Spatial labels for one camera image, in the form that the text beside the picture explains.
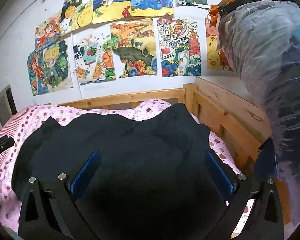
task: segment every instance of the black strap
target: black strap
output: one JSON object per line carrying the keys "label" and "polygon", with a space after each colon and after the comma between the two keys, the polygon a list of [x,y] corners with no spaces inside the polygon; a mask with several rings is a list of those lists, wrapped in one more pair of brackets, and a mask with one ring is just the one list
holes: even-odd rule
{"label": "black strap", "polygon": [[[219,11],[220,16],[223,17],[224,15],[235,11],[239,6],[242,6],[244,4],[251,3],[251,2],[257,2],[257,1],[261,1],[261,0],[236,0],[227,5],[220,6],[218,8],[218,11]],[[294,2],[294,0],[271,0],[271,1],[292,1],[292,2]]]}

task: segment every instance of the pink bedsheet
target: pink bedsheet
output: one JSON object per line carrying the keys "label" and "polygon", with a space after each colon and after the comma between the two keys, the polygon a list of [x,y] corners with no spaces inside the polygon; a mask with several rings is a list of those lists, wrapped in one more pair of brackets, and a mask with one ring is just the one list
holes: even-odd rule
{"label": "pink bedsheet", "polygon": [[[19,216],[21,202],[17,199],[15,193],[11,190],[11,178],[13,173],[14,164],[16,162],[19,150],[23,142],[37,130],[50,116],[53,117],[60,125],[65,126],[69,124],[73,119],[79,117],[82,114],[96,113],[96,114],[120,114],[126,118],[136,121],[142,121],[153,118],[161,113],[164,109],[169,107],[170,104],[160,100],[151,99],[141,103],[135,109],[129,110],[81,110],[68,106],[33,106],[28,107],[21,111],[21,114],[17,116],[17,120],[20,122],[15,130],[14,134],[11,131],[4,133],[6,127],[2,129],[0,136],[9,135],[14,138],[15,145],[7,152],[3,153],[0,160],[0,221],[1,223],[18,233]],[[234,164],[229,151],[226,148],[225,143],[221,138],[216,136],[213,132],[209,136],[210,147],[218,154],[224,163],[230,165],[235,173],[240,173]],[[249,200],[247,206],[242,214],[242,217],[234,230],[234,234],[239,234],[245,222],[250,214],[251,207],[254,200]]]}

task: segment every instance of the pagoda drawing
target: pagoda drawing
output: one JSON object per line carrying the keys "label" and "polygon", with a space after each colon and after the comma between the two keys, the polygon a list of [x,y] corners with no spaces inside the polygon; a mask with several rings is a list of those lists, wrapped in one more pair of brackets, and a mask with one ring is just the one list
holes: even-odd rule
{"label": "pagoda drawing", "polygon": [[198,40],[199,35],[195,32],[194,29],[191,29],[190,38],[189,38],[189,47],[190,47],[190,56],[195,54],[200,55],[200,43]]}

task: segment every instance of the blue pad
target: blue pad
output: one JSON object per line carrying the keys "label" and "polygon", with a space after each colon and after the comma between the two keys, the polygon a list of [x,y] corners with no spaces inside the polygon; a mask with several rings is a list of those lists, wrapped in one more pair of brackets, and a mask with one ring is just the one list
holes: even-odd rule
{"label": "blue pad", "polygon": [[101,156],[100,153],[96,150],[71,183],[70,192],[73,201],[78,200],[82,197],[90,181],[92,180],[92,177],[99,168],[100,163]]}
{"label": "blue pad", "polygon": [[221,198],[224,201],[230,202],[233,198],[232,195],[235,192],[236,187],[209,150],[205,153],[205,165]]}

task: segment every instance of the bed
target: bed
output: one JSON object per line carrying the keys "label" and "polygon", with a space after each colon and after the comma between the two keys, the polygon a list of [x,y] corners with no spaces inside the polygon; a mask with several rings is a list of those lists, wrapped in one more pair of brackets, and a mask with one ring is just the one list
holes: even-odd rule
{"label": "bed", "polygon": [[[16,114],[0,132],[0,136],[11,136],[16,142],[14,147],[0,155],[1,223],[18,232],[21,202],[11,190],[13,163],[22,142],[50,116],[61,125],[67,125],[85,113],[120,114],[132,120],[145,120],[169,107],[171,104],[166,100],[171,99],[185,104],[197,122],[205,123],[211,128],[210,147],[224,163],[229,164],[237,174],[252,174],[251,167],[258,157],[258,148],[270,132],[265,114],[243,98],[198,78],[196,84],[184,84],[180,89],[91,98],[59,106],[32,106]],[[119,110],[127,104],[131,104],[132,108]],[[282,203],[284,223],[287,224],[290,221],[287,189],[281,182],[276,181],[276,184]],[[249,200],[233,236],[242,231],[252,205],[253,200]]]}

